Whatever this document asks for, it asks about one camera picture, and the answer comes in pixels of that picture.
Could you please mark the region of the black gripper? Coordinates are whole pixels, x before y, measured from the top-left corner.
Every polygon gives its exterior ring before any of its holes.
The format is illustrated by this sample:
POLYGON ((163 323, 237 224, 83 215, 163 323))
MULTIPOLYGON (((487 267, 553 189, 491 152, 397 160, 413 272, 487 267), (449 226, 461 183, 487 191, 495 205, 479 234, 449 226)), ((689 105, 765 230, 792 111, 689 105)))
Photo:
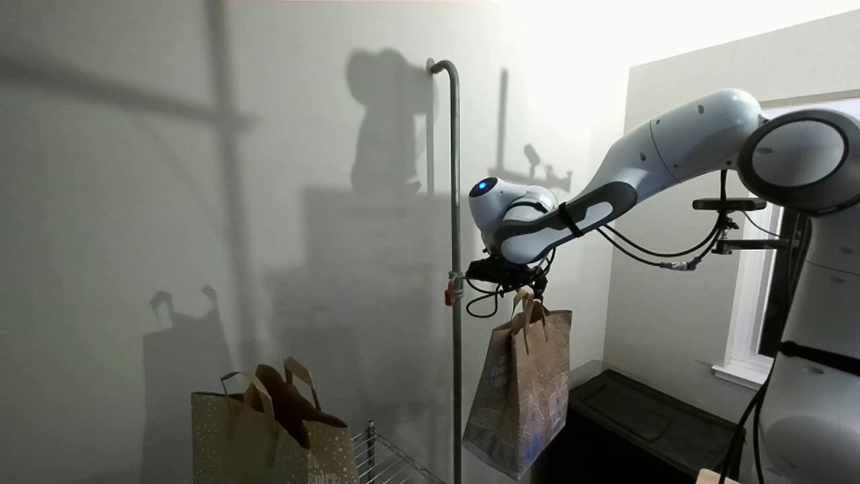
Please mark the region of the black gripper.
POLYGON ((479 281, 495 281, 503 291, 533 287, 535 293, 543 293, 549 281, 539 267, 510 263, 500 256, 471 260, 465 277, 479 281))

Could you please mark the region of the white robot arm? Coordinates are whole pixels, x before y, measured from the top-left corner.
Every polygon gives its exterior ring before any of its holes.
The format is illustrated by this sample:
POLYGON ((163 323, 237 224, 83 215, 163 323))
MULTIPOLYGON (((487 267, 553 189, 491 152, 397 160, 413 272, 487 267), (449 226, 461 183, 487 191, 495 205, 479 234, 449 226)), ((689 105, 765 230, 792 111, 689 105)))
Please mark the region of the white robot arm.
POLYGON ((628 213, 648 197, 714 170, 736 170, 760 198, 815 221, 809 259, 846 268, 857 240, 860 123, 836 111, 765 117, 741 89, 706 93, 623 135, 569 201, 539 186, 484 178, 471 213, 487 244, 467 279, 506 291, 546 284, 537 260, 628 213))

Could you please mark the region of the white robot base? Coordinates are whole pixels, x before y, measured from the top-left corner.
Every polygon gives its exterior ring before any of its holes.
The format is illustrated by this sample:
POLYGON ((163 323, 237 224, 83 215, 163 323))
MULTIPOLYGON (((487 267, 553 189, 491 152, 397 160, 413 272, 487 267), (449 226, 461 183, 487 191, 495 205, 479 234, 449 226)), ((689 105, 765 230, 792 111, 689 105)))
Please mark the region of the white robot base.
POLYGON ((811 221, 760 413, 768 484, 860 484, 860 213, 811 221))

